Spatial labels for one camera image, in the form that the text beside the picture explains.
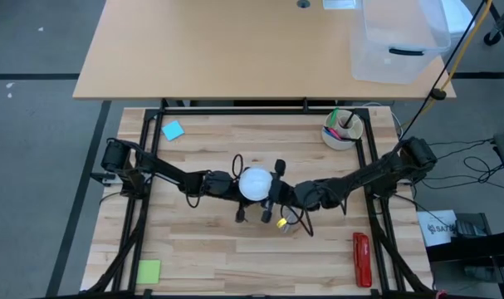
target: bin handle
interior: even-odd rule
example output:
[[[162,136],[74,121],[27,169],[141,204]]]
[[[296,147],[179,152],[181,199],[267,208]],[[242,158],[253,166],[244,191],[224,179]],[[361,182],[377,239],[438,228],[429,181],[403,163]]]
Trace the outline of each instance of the bin handle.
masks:
[[[403,55],[403,56],[423,56],[423,51],[410,51],[410,50],[399,50],[396,48],[389,49],[390,54]]]

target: yellow tag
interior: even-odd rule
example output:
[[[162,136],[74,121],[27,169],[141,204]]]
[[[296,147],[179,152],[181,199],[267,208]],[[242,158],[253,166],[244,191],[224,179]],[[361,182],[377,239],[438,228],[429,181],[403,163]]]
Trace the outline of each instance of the yellow tag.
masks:
[[[279,221],[277,222],[277,228],[282,228],[282,227],[284,227],[284,226],[285,226],[285,224],[286,224],[286,219],[281,218],[281,219],[279,219]]]

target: sticky note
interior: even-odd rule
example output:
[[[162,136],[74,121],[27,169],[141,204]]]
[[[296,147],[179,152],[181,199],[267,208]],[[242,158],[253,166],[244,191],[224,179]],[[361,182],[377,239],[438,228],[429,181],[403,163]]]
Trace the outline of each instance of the sticky note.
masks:
[[[179,122],[177,120],[164,126],[161,130],[163,131],[165,137],[167,137],[168,141],[174,140],[185,133],[183,132],[183,128],[181,125],[179,125]]]
[[[161,271],[160,260],[141,260],[137,271],[137,283],[158,284],[159,272]]]

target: wooden table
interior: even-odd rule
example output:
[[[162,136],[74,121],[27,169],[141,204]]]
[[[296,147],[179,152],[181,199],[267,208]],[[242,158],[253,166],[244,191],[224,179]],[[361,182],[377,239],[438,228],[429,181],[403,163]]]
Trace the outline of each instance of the wooden table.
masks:
[[[397,142],[390,109],[376,107],[369,112],[379,154],[390,151]],[[143,115],[144,109],[126,109],[118,138],[137,142]],[[283,179],[291,185],[358,169],[355,148],[334,151],[323,143],[323,119],[323,115],[167,115],[164,124],[179,120],[186,134],[171,142],[161,138],[158,156],[185,171],[219,169],[229,173],[235,154],[242,154],[246,166],[259,164],[271,170],[276,159],[284,159]],[[107,188],[105,194],[119,189]],[[405,187],[399,191],[412,196]],[[117,196],[100,206],[81,289],[94,284],[115,257],[126,202]],[[389,208],[399,252],[430,286],[433,278],[414,206],[391,198]],[[258,207],[247,209],[248,223],[235,223],[236,211],[237,203],[212,198],[202,199],[191,209],[175,186],[155,180],[141,259],[160,259],[163,266],[159,284],[138,285],[137,290],[151,288],[165,294],[369,293],[369,289],[355,285],[352,257],[353,232],[371,236],[362,189],[350,195],[345,217],[339,208],[312,213],[313,238],[303,229],[281,233],[275,225],[278,212],[272,223],[264,224]],[[385,260],[394,289],[387,253]],[[374,287],[379,287],[374,262],[373,258]],[[125,271],[123,283],[129,273]]]
[[[296,0],[109,0],[74,97],[424,99],[440,57],[410,85],[352,77],[352,15],[324,10],[322,0],[308,8]],[[456,97],[452,86],[447,93]]]

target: blue sticky note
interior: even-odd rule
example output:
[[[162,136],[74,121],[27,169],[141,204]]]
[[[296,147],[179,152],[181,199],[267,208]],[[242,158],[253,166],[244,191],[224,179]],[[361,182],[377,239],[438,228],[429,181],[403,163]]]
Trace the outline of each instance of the blue sticky note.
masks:
[[[161,130],[163,131],[163,134],[165,134],[165,137],[167,137],[168,141],[174,140],[185,133],[177,120],[164,126]]]

